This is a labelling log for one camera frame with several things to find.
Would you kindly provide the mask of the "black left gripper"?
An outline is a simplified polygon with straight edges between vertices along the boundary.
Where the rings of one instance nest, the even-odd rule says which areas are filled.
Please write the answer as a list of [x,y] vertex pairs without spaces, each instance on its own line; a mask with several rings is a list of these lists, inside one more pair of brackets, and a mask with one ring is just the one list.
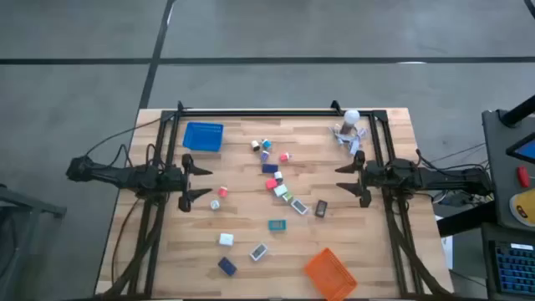
[[189,181],[190,173],[194,176],[206,176],[211,174],[211,171],[197,167],[192,164],[192,162],[193,160],[189,154],[181,157],[182,171],[179,175],[179,181],[177,182],[176,186],[177,190],[181,192],[181,196],[178,199],[178,208],[182,212],[190,212],[191,204],[198,197],[212,191],[211,188],[191,189],[191,183]]

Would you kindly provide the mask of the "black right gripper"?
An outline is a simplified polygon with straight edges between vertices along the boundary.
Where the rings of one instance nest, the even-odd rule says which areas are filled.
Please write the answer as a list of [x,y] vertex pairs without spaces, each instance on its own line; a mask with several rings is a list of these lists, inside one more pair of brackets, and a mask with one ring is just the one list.
[[372,196],[370,187],[378,188],[377,171],[379,165],[377,161],[367,161],[365,153],[362,150],[357,150],[354,155],[354,162],[342,166],[335,171],[338,173],[353,174],[356,171],[359,173],[359,179],[356,183],[342,183],[337,182],[336,186],[350,192],[355,196],[360,196],[359,204],[361,207],[369,207]]

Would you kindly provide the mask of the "blue plastic basket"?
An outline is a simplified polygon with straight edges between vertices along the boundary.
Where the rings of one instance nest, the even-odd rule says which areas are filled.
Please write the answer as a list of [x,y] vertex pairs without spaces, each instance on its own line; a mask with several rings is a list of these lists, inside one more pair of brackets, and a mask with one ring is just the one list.
[[218,152],[222,146],[223,124],[189,122],[182,145],[192,151]]

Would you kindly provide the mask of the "table lamp with white bulb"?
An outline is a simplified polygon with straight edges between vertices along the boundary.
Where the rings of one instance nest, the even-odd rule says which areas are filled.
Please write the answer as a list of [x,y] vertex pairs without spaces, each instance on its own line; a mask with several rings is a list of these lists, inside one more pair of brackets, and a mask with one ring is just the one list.
[[339,133],[341,135],[348,135],[351,133],[355,125],[358,123],[360,113],[357,110],[346,110],[344,113],[344,123],[342,124]]

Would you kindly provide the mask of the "orange plastic basket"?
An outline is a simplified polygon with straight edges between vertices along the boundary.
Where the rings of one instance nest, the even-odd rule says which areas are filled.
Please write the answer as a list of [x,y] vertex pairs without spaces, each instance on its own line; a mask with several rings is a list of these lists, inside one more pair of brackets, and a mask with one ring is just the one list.
[[328,247],[312,257],[304,271],[327,301],[344,301],[357,288],[354,276]]

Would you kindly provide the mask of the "white paper sheet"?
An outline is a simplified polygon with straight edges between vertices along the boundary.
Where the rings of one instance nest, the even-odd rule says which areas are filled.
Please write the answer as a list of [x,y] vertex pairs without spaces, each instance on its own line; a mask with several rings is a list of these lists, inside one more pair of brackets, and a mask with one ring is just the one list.
[[453,236],[443,237],[441,239],[441,246],[446,256],[446,266],[453,269],[454,253],[453,253]]

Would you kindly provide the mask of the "black cart bar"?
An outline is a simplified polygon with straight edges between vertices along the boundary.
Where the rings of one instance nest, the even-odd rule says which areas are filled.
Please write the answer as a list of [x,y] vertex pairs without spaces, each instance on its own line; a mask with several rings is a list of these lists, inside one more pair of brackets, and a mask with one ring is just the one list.
[[455,215],[444,217],[437,222],[437,226],[441,237],[449,237],[478,228],[485,222],[497,222],[495,202],[487,202]]

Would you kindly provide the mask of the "grey control cart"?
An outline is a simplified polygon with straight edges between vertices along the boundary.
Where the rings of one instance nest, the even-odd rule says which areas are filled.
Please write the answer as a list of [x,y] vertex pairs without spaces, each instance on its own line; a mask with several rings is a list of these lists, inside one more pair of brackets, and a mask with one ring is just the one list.
[[[493,277],[490,255],[491,241],[515,242],[535,246],[535,227],[521,224],[512,215],[509,207],[509,200],[513,195],[535,188],[535,165],[506,154],[508,147],[535,132],[535,115],[529,115],[516,127],[510,128],[499,120],[498,111],[487,111],[482,114],[497,214],[496,223],[485,223],[481,227],[487,269],[487,293],[492,301],[535,301],[535,297],[498,292]],[[519,166],[525,166],[531,177],[531,185],[528,188],[523,188],[519,184],[517,179]]]

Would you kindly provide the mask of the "grey metal table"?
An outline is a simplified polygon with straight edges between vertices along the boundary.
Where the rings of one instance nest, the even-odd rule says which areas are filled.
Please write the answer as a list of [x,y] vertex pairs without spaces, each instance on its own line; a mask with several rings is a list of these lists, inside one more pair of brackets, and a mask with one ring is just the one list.
[[0,270],[0,301],[13,301],[15,287],[21,278],[39,216],[50,213],[54,218],[63,218],[67,209],[9,190],[3,184],[0,184],[0,207],[5,207],[11,215],[23,213],[27,217],[20,235],[13,227],[13,254],[7,265]]

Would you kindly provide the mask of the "yellow emergency stop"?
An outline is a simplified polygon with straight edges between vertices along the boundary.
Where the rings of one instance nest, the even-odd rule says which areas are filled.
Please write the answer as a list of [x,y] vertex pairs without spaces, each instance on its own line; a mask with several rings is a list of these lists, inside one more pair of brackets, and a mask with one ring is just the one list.
[[512,215],[523,225],[535,227],[535,188],[513,195],[509,200]]

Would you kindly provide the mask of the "backlit keyboard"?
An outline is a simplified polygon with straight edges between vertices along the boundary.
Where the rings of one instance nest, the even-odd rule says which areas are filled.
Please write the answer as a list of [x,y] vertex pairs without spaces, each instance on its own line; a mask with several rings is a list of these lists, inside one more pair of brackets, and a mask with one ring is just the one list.
[[490,242],[493,277],[500,293],[535,297],[535,246]]

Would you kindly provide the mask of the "black pole mount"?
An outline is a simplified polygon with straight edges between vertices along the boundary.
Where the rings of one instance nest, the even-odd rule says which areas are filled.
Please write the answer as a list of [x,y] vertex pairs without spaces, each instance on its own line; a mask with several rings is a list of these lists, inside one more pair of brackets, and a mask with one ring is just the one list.
[[514,128],[532,114],[535,114],[535,94],[511,110],[499,110],[498,118],[503,125]]

